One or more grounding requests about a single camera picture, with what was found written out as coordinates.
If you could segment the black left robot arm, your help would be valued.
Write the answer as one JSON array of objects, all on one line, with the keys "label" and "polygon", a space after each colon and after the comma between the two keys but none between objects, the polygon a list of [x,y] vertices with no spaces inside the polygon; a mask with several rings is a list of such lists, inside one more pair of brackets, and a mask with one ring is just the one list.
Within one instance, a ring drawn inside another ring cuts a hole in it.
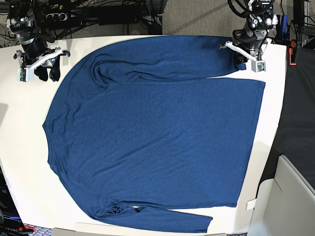
[{"label": "black left robot arm", "polygon": [[246,22],[242,29],[236,29],[232,32],[232,39],[225,42],[223,47],[236,52],[237,64],[250,61],[253,72],[266,71],[266,61],[262,59],[262,56],[272,42],[269,33],[278,24],[278,18],[274,13],[274,1],[235,1],[243,12],[239,12],[231,0],[227,3],[231,11],[238,17],[245,19]]}]

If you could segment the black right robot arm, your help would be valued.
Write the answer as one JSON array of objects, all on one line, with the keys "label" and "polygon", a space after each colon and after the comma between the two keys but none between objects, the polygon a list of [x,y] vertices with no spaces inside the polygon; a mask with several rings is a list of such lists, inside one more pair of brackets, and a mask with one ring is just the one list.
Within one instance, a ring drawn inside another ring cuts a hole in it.
[{"label": "black right robot arm", "polygon": [[21,82],[31,80],[34,75],[45,82],[48,79],[54,82],[60,79],[60,56],[63,51],[48,48],[48,43],[54,43],[55,40],[41,28],[42,19],[37,0],[9,2],[6,26],[23,48],[13,56],[20,64],[18,79]]}]

